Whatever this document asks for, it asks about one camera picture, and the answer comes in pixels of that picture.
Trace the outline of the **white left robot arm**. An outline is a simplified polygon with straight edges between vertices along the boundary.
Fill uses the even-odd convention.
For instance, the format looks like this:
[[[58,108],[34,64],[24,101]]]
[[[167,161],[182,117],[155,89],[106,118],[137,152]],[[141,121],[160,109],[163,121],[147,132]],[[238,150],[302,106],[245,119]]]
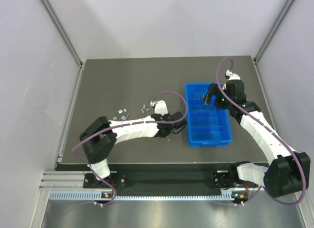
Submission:
[[[113,147],[121,142],[138,138],[166,138],[179,133],[187,121],[180,112],[174,114],[152,114],[143,119],[125,122],[97,118],[79,136],[89,167],[105,179],[110,176],[107,157]]]

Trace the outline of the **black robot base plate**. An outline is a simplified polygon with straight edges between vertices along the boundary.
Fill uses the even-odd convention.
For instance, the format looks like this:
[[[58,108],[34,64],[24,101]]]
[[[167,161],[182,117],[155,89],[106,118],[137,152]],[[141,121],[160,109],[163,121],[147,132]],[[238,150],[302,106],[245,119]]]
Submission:
[[[210,189],[257,188],[252,182],[233,182],[227,171],[116,171],[105,178],[116,189],[143,184],[196,184],[201,183]]]

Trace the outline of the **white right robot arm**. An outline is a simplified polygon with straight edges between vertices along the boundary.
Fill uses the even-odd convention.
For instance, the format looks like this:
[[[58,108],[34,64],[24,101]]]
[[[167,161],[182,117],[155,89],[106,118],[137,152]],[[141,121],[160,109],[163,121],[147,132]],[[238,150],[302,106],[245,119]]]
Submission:
[[[245,129],[267,158],[268,167],[243,161],[231,165],[230,177],[236,182],[252,182],[274,198],[296,192],[305,192],[309,186],[311,160],[285,143],[264,118],[253,101],[247,101],[241,80],[226,81],[224,85],[210,84],[204,99],[208,105],[212,98],[218,109],[228,110]]]

